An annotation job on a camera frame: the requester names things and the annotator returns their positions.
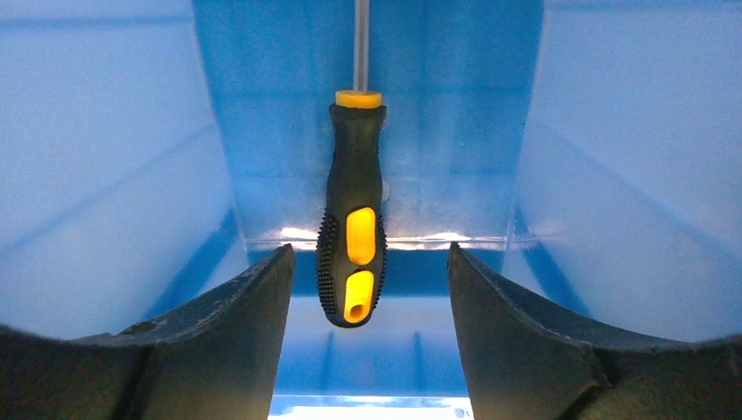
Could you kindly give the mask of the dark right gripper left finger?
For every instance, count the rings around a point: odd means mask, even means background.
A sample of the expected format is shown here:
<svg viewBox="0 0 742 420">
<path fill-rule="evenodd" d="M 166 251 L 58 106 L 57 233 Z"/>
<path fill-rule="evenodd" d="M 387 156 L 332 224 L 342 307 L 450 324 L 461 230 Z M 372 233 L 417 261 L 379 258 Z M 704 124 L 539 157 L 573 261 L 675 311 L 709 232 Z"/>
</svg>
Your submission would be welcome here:
<svg viewBox="0 0 742 420">
<path fill-rule="evenodd" d="M 294 269 L 283 245 L 118 334 L 52 339 L 3 326 L 2 418 L 267 418 Z"/>
</svg>

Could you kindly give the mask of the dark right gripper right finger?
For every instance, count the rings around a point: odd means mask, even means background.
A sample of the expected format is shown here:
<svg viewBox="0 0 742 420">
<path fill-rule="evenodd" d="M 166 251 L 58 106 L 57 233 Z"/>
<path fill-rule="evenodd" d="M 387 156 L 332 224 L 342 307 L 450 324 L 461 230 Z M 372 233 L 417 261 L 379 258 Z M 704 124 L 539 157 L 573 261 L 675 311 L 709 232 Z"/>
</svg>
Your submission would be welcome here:
<svg viewBox="0 0 742 420">
<path fill-rule="evenodd" d="M 579 315 L 457 243 L 448 263 L 477 419 L 738 419 L 741 338 L 681 342 Z"/>
</svg>

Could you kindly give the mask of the black yellow screwdriver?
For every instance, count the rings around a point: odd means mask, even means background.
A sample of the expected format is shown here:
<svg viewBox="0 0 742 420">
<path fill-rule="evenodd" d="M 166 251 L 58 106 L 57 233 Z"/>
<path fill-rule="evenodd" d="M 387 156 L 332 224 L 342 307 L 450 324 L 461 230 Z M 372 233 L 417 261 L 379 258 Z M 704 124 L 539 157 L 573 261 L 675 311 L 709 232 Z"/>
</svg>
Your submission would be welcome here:
<svg viewBox="0 0 742 420">
<path fill-rule="evenodd" d="M 379 143 L 387 109 L 368 88 L 370 3 L 354 6 L 353 86 L 329 107 L 334 134 L 325 209 L 318 232 L 318 296 L 341 328 L 364 326 L 378 304 L 387 243 Z"/>
</svg>

